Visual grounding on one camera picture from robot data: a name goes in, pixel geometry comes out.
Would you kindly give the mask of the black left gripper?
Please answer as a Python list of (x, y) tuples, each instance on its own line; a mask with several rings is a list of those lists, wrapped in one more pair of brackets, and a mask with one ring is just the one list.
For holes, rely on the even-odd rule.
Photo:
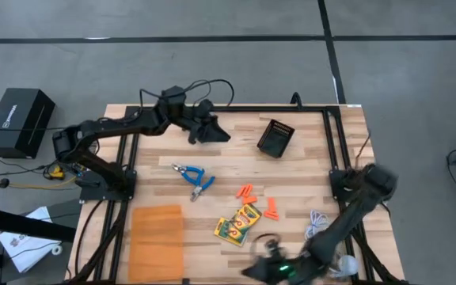
[(196, 115), (192, 108), (182, 112), (181, 123), (189, 131), (189, 143), (227, 143), (231, 136), (217, 122), (218, 117), (210, 112)]

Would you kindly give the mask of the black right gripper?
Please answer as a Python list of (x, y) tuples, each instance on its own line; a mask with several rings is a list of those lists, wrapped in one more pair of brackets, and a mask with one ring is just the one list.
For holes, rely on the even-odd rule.
[(286, 258), (284, 248), (278, 245), (267, 246), (267, 252), (267, 267), (251, 266), (243, 269), (242, 275), (263, 283), (311, 283), (319, 276), (319, 263), (309, 246), (304, 245), (294, 258)]

